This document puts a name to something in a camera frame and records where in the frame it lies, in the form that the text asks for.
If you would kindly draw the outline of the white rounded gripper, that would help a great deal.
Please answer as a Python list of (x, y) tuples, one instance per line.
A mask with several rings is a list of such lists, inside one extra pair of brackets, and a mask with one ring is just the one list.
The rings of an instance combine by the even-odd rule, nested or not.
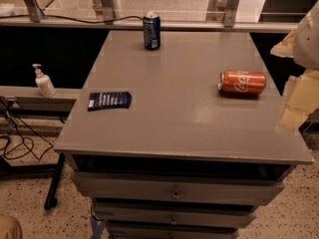
[(301, 76), (290, 76), (285, 84), (278, 124), (298, 129), (319, 109), (319, 3), (316, 3), (270, 54), (293, 58), (306, 70)]

